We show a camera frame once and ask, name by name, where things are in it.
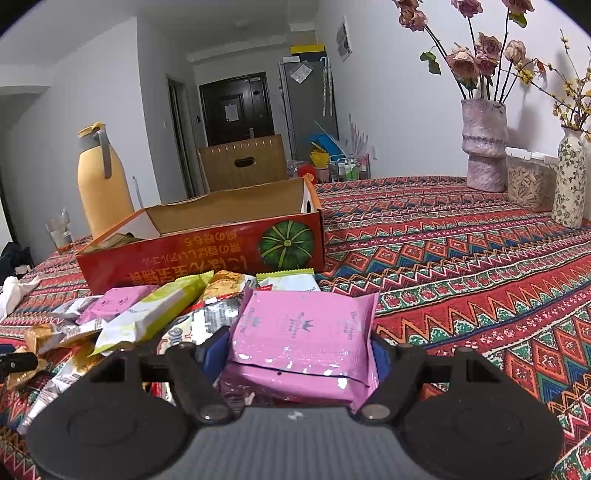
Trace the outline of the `brown wooden chair back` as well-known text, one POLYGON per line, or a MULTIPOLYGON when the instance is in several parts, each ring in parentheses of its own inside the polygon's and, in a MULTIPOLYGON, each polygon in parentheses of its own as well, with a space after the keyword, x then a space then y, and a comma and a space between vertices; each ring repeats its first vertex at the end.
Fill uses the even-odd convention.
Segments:
POLYGON ((288 178, 283 139, 278 134, 200 147, 198 155, 211 192, 288 178))

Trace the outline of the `large pink snack pack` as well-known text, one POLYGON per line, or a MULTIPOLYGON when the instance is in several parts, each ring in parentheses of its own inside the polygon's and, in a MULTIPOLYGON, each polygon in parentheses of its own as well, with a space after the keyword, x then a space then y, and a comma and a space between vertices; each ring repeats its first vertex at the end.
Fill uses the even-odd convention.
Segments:
POLYGON ((376 294, 249 290, 230 329, 221 391, 356 411, 379 385, 376 294))

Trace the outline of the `white silver snack pack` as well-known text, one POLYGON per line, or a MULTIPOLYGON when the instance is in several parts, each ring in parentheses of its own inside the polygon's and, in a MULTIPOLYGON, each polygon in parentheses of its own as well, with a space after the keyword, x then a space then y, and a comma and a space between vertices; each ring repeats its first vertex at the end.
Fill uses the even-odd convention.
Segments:
POLYGON ((257 274, 256 282, 263 290, 301 292, 320 290, 315 281, 315 271, 311 268, 257 274))

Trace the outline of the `gold cracker snack pack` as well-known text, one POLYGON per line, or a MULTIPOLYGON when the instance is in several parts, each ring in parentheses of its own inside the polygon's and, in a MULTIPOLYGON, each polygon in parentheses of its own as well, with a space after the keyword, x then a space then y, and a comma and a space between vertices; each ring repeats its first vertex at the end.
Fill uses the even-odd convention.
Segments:
POLYGON ((210 299, 217 301, 241 294, 246 287, 255 287, 256 277, 249 274, 219 270, 215 272, 211 281, 207 283, 204 292, 197 299, 198 303, 210 299))

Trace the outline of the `white crumpled cloth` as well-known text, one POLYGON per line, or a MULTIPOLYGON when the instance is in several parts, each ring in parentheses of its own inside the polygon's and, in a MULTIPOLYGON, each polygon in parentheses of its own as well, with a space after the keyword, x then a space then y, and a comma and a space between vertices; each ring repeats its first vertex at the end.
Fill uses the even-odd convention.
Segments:
POLYGON ((9 276, 4 280, 0 293, 0 320, 4 320, 14 312, 22 299, 32 292, 41 282, 41 278, 24 282, 15 276, 9 276))

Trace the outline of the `clear container of seeds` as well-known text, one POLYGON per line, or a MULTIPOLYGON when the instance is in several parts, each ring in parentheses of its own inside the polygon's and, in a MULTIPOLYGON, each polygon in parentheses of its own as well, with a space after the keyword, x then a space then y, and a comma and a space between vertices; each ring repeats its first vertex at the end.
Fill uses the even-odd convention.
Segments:
POLYGON ((533 211, 551 211, 556 185, 556 165, 556 157, 508 147, 508 200, 533 211))

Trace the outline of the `gold foil snack pack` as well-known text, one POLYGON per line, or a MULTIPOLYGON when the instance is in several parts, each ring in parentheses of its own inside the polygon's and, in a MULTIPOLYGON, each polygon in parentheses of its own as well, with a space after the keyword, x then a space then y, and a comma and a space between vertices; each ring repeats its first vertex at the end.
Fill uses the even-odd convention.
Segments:
POLYGON ((78 326, 42 324, 28 328, 24 341, 27 350, 39 356, 57 348, 71 348, 92 336, 92 332, 82 332, 78 326))

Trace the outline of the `white floral slim vase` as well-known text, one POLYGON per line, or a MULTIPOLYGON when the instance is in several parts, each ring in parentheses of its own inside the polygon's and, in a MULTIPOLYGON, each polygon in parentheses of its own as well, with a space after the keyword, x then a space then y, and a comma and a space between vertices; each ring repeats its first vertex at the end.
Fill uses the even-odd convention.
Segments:
POLYGON ((564 127, 558 147, 556 183, 551 216, 560 225, 579 229, 586 202, 586 156, 581 132, 564 127))

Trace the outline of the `red cardboard pumpkin box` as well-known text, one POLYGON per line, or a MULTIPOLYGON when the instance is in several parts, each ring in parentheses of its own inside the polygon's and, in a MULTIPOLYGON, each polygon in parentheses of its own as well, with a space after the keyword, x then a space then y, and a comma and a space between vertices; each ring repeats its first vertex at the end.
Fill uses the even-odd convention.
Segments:
POLYGON ((228 270, 259 274, 325 268, 315 185, 295 178, 138 210, 76 256, 94 295, 228 270))

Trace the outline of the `glass cup with drink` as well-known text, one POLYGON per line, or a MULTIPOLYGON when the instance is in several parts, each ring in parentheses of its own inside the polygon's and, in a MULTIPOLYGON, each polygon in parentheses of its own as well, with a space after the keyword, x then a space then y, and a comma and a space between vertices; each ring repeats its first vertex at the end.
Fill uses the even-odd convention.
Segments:
POLYGON ((50 218, 45 223, 46 230, 59 253, 68 251, 73 245, 70 224, 70 217, 65 208, 56 218, 50 218))

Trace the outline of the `dried pink roses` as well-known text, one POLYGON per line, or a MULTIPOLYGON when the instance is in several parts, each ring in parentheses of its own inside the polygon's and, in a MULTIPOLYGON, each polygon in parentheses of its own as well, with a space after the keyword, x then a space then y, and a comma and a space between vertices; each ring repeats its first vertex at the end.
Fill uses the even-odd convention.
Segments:
POLYGON ((445 62, 465 100, 480 98, 504 104, 517 82, 528 85, 537 76, 546 77, 543 62, 528 56, 525 43, 509 38, 512 23, 521 28, 527 26, 526 15, 535 10, 530 1, 503 3, 506 15, 501 39, 475 30, 473 19, 484 12, 480 1, 453 1, 451 5, 468 23, 471 44, 456 43, 450 48, 444 47, 429 26, 420 1, 397 1, 394 5, 402 27, 425 32, 433 41, 432 49, 423 52, 420 60, 433 75, 442 73, 440 63, 445 62))

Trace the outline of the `small pink snack pack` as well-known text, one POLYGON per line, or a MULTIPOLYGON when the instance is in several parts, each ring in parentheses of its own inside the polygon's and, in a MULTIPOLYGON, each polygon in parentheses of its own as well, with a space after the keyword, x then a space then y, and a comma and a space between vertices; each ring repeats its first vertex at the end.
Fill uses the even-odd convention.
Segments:
POLYGON ((110 321, 156 289, 156 285, 112 288, 87 307, 76 324, 84 325, 98 319, 110 321))

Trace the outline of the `yellow dried flower branches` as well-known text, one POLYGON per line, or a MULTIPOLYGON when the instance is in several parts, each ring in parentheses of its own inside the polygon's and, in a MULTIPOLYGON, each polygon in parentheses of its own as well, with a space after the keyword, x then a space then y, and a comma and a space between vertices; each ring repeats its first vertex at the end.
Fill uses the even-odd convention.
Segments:
POLYGON ((552 115, 560 126, 578 133, 590 142, 590 46, 587 63, 578 68, 572 57, 572 47, 563 29, 560 32, 562 50, 554 63, 535 58, 521 62, 517 79, 531 86, 552 101, 552 115))

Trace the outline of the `yellow box on fridge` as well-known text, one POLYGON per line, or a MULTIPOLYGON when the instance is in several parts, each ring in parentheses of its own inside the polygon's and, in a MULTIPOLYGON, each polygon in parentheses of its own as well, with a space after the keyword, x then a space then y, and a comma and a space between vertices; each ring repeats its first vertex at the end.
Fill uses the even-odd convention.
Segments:
POLYGON ((290 54, 293 56, 325 54, 325 46, 322 44, 294 45, 290 46, 290 54))

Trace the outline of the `green white snack pack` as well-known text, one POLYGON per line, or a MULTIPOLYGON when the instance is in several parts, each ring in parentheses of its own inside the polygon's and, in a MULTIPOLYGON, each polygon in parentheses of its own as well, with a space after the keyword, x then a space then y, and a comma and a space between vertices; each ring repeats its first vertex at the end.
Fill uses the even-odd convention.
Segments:
POLYGON ((211 270, 180 277, 157 288, 102 329, 91 356, 152 339, 204 292, 212 277, 211 270))

